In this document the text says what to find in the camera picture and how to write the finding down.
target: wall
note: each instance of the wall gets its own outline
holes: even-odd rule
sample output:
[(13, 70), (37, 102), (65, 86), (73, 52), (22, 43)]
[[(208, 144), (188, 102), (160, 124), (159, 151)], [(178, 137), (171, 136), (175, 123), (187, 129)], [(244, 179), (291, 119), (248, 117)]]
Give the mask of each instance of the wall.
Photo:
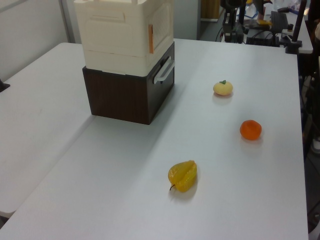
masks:
[(174, 0), (174, 37), (198, 40), (200, 38), (201, 0)]
[[(80, 44), (74, 0), (62, 0), (66, 23), (72, 42)], [(173, 36), (177, 39), (198, 40), (200, 37), (201, 0), (174, 0)]]
[(1, 80), (7, 80), (63, 42), (68, 42), (68, 38), (58, 0), (25, 0), (3, 9), (0, 11)]

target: white box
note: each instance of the white box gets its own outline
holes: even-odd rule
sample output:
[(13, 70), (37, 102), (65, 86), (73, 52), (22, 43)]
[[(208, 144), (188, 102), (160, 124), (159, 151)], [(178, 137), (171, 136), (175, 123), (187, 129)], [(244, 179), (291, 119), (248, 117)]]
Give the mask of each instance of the white box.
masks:
[(145, 77), (174, 41), (174, 0), (75, 0), (88, 69)]

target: white table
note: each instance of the white table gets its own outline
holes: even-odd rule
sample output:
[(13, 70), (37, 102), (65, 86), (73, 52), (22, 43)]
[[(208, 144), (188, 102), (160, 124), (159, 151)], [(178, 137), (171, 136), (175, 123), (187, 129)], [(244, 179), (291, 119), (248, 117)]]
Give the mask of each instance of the white table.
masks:
[(62, 43), (0, 93), (0, 216), (10, 217), (93, 120), (81, 45)]
[[(152, 124), (96, 117), (1, 240), (308, 239), (296, 56), (176, 39), (175, 60)], [(231, 97), (213, 95), (221, 80)], [(241, 138), (248, 119), (258, 141)], [(169, 191), (168, 170), (190, 159), (197, 184)]]

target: dark brown box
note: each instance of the dark brown box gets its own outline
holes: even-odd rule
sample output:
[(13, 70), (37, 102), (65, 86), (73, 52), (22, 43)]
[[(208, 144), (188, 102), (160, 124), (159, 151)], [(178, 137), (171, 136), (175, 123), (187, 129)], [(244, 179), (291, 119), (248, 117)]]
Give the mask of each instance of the dark brown box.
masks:
[(93, 115), (149, 125), (175, 84), (175, 69), (166, 80), (154, 78), (167, 59), (175, 59), (175, 43), (145, 77), (82, 69)]

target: yellow fruit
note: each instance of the yellow fruit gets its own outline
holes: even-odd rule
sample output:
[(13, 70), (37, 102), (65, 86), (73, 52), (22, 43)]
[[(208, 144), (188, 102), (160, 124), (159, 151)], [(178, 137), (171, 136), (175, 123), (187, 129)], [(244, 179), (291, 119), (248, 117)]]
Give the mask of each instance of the yellow fruit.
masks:
[(213, 91), (222, 96), (230, 95), (233, 89), (232, 84), (226, 80), (220, 81), (213, 86)]
[(196, 176), (197, 164), (193, 160), (178, 163), (171, 167), (168, 172), (171, 188), (175, 186), (178, 191), (183, 193), (193, 186)]

